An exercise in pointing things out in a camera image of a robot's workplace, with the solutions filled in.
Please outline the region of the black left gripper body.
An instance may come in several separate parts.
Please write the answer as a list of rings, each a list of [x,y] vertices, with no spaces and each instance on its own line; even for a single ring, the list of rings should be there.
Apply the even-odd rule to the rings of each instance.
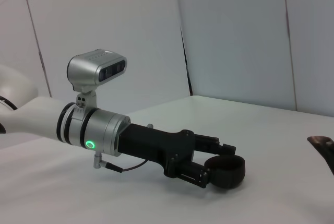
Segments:
[[[164,169],[164,175],[176,178],[180,167],[192,160],[195,134],[189,130],[168,133],[145,126],[130,124],[118,138],[118,151],[155,162]]]

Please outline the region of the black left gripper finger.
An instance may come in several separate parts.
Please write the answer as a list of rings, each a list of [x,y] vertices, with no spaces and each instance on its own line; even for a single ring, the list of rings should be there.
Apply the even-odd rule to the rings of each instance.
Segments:
[[[236,147],[220,145],[219,138],[195,134],[195,150],[209,154],[227,156],[235,155]]]
[[[179,178],[201,188],[212,182],[216,169],[195,162],[186,162],[179,166]]]

